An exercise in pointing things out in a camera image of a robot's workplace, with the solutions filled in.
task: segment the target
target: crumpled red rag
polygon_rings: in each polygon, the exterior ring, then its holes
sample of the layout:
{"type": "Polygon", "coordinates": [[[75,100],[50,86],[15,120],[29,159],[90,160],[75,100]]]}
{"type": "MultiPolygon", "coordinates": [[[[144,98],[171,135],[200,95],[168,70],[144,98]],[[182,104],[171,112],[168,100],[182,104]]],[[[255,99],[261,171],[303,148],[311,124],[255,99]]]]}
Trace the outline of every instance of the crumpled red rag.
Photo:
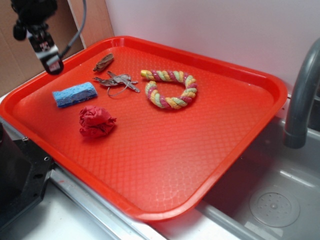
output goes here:
{"type": "Polygon", "coordinates": [[[98,106],[88,105],[82,109],[80,115],[80,133],[84,137],[98,138],[107,135],[115,126],[116,118],[98,106]]]}

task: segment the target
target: white wall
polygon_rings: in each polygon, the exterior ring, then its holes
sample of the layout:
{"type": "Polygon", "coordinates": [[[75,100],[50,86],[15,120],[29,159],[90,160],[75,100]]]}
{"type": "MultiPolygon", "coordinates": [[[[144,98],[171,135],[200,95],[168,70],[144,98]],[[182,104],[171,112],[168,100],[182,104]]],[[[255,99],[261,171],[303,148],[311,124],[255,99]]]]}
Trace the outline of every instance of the white wall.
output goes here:
{"type": "Polygon", "coordinates": [[[105,0],[133,36],[275,75],[291,93],[320,38],[320,0],[105,0]]]}

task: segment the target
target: drain strainer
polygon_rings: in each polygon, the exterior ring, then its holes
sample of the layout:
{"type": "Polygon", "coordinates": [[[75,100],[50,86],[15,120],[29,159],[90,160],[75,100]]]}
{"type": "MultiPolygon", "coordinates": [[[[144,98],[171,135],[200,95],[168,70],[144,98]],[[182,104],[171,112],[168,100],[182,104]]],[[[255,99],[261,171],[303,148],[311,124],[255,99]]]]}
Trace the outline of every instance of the drain strainer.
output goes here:
{"type": "Polygon", "coordinates": [[[277,186],[256,191],[250,199],[250,210],[259,222],[276,228],[289,226],[300,213],[297,199],[277,186]]]}

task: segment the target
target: braided rope toy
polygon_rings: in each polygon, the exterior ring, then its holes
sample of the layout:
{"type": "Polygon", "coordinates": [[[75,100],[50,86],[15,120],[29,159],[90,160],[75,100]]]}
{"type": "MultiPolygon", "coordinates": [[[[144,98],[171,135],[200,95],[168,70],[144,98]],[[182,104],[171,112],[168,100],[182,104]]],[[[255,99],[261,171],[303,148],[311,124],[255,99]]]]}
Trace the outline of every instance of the braided rope toy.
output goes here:
{"type": "Polygon", "coordinates": [[[187,106],[196,97],[197,84],[192,75],[183,71],[148,71],[142,70],[141,76],[150,80],[145,86],[147,98],[162,109],[180,109],[187,106]],[[160,95],[155,81],[178,82],[185,85],[185,90],[178,97],[165,97],[160,95]]]}

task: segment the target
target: stainless steel sink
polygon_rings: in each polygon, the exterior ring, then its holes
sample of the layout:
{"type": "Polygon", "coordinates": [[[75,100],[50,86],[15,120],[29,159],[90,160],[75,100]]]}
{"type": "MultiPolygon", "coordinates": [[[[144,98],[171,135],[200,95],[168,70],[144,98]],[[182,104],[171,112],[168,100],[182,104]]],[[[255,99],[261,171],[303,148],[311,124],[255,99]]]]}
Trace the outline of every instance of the stainless steel sink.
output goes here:
{"type": "Polygon", "coordinates": [[[274,118],[203,201],[256,238],[320,239],[320,134],[309,130],[305,146],[290,149],[283,127],[274,118]]]}

